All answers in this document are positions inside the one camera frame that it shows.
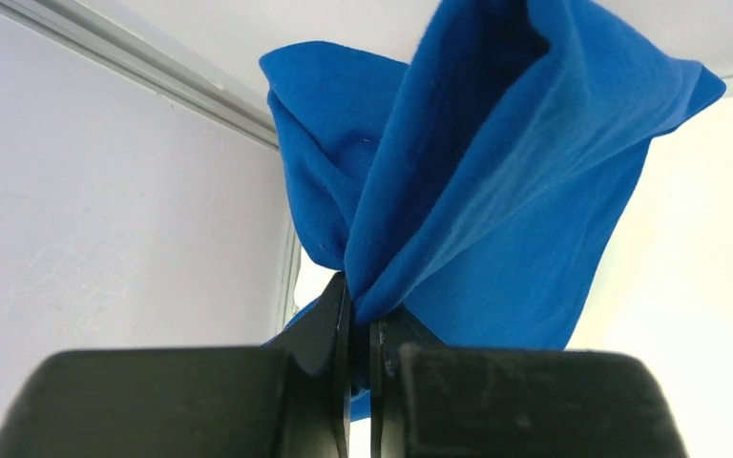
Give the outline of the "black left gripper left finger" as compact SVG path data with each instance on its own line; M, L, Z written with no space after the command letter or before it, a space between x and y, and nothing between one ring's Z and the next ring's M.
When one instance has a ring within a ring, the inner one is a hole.
M342 274L261 346L57 353L24 383L0 457L345 457Z

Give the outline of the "blue panda print t-shirt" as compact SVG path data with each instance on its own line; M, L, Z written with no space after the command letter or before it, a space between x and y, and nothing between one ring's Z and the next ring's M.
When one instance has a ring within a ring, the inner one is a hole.
M444 1L409 63L262 56L298 238L354 319L562 349L651 141L725 84L592 1Z

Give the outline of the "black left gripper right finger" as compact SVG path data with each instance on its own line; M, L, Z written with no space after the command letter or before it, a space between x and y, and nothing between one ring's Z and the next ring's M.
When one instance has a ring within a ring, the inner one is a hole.
M375 457L683 457L638 359L448 346L405 308L369 329Z

